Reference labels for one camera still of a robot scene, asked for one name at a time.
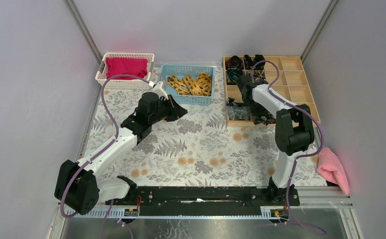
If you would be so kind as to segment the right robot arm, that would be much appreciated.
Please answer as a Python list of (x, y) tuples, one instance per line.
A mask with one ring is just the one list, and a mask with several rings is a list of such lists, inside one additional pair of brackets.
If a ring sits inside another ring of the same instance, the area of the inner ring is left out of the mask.
[(243, 102), (257, 107), (258, 113), (265, 108), (275, 117), (275, 143), (279, 149), (278, 164), (272, 175), (275, 187), (267, 192), (270, 203), (280, 205), (287, 198), (284, 188), (289, 187), (293, 176), (293, 163), (314, 142), (314, 117), (307, 104), (296, 104), (273, 90), (264, 81), (242, 75), (236, 80)]

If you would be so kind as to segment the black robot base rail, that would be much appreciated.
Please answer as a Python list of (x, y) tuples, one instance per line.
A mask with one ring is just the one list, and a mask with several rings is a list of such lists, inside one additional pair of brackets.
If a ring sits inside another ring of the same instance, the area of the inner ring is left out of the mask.
[(138, 186), (106, 205), (133, 206), (140, 216), (261, 216), (261, 207), (299, 206), (295, 188)]

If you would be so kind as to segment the dark floral pattern tie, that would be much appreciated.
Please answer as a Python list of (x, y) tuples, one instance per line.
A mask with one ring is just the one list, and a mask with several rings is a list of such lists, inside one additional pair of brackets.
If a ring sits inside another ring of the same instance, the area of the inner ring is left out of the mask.
[(276, 118), (272, 114), (255, 117), (253, 120), (254, 125), (263, 124), (268, 126), (269, 124), (276, 124)]

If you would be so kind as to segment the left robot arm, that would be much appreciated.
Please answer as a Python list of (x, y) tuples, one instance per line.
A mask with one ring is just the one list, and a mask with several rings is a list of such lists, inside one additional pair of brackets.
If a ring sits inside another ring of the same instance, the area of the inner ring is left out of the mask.
[(59, 169), (54, 197), (61, 202), (61, 214), (67, 217), (68, 206), (80, 215), (90, 212), (98, 203), (119, 199), (129, 205), (135, 201), (135, 183), (124, 176), (117, 179), (99, 178), (116, 160), (142, 142), (160, 121), (179, 120), (188, 111), (168, 95), (144, 93), (135, 108), (120, 125), (116, 136), (107, 140), (91, 154), (77, 160), (66, 160)]

